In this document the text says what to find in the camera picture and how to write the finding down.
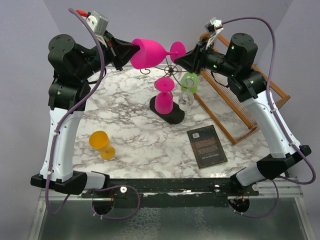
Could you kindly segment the orange plastic wine glass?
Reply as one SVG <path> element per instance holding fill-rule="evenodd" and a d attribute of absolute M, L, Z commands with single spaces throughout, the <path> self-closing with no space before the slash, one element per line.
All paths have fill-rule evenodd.
<path fill-rule="evenodd" d="M 110 139 L 104 131 L 94 132 L 89 138 L 89 144 L 104 160 L 110 160 L 116 154 L 115 148 L 111 146 Z"/>

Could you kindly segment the pink wine glass front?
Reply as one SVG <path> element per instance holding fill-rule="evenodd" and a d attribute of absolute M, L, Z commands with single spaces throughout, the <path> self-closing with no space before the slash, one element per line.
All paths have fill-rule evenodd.
<path fill-rule="evenodd" d="M 170 56 L 172 62 L 176 59 L 183 57 L 186 53 L 186 47 L 181 41 L 174 42 L 169 51 L 158 42 L 151 39 L 136 38 L 132 44 L 140 47 L 130 59 L 130 63 L 135 69 L 152 68 L 159 65 L 166 56 Z"/>

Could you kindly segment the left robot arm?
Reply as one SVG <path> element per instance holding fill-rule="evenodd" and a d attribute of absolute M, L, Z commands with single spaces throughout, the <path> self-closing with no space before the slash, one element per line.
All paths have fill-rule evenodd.
<path fill-rule="evenodd" d="M 48 44 L 48 61 L 54 68 L 48 90 L 50 131 L 44 163 L 31 177 L 32 186 L 67 195 L 91 189 L 101 198 L 110 193 L 108 175 L 73 169 L 76 134 L 91 91 L 88 79 L 97 72 L 104 75 L 109 64 L 121 71 L 140 47 L 108 31 L 102 39 L 105 43 L 91 49 L 77 44 L 68 34 L 57 35 Z"/>

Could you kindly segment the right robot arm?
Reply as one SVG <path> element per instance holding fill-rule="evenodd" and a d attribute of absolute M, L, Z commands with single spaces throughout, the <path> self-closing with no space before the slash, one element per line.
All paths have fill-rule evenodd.
<path fill-rule="evenodd" d="M 245 167 L 230 177 L 230 191 L 240 196 L 248 185 L 268 179 L 273 180 L 311 154 L 308 145 L 302 145 L 282 122 L 271 92 L 267 91 L 265 77 L 253 69 L 258 51 L 254 39 L 246 33 L 235 33 L 226 54 L 207 47 L 208 39 L 199 41 L 195 48 L 174 60 L 190 73 L 203 69 L 227 78 L 229 89 L 243 103 L 257 122 L 269 148 L 269 154 L 250 167 Z"/>

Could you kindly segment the green plastic wine glass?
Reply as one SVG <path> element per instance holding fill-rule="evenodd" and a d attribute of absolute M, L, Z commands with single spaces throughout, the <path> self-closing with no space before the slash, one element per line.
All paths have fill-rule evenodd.
<path fill-rule="evenodd" d="M 199 85 L 199 78 L 196 73 L 187 72 L 183 75 L 180 81 L 180 89 L 185 91 L 190 91 L 192 94 L 196 93 Z"/>

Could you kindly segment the pink wine glass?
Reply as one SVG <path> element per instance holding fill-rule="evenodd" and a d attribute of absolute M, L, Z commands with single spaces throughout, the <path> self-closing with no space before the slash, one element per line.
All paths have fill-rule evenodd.
<path fill-rule="evenodd" d="M 186 47 L 181 41 L 174 42 L 169 51 L 158 42 L 151 39 L 136 38 L 132 44 L 140 47 L 130 59 L 130 63 L 135 69 L 152 68 L 159 65 L 166 56 L 170 56 L 172 62 L 176 59 L 183 57 L 186 53 Z"/>
<path fill-rule="evenodd" d="M 163 115 L 169 114 L 173 110 L 172 90 L 175 83 L 170 77 L 161 77 L 155 82 L 155 88 L 159 94 L 155 98 L 155 110 Z"/>

